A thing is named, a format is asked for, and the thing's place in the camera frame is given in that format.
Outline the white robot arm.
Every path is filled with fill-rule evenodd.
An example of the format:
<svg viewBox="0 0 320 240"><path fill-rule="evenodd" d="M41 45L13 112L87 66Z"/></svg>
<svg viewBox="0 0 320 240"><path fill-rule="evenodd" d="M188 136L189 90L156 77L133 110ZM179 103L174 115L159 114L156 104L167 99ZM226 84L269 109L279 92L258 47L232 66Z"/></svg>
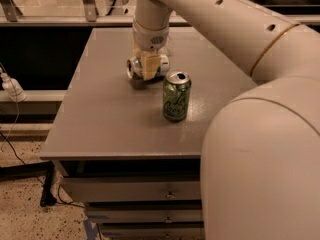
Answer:
<svg viewBox="0 0 320 240"><path fill-rule="evenodd" d="M134 39L163 46L176 12L256 87L201 152L206 240L320 240L319 34L248 0L137 0Z"/></svg>

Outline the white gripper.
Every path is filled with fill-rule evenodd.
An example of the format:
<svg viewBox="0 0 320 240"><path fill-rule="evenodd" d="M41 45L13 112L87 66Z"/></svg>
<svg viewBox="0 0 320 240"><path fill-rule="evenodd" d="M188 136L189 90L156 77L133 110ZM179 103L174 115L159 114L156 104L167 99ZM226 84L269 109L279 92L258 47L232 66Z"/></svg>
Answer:
<svg viewBox="0 0 320 240"><path fill-rule="evenodd" d="M161 49L167 42L169 27L160 30L149 30L133 20L133 54L140 58L142 65L142 78L145 81L151 80L157 73L161 57L159 54L153 54L142 51L154 51Z"/></svg>

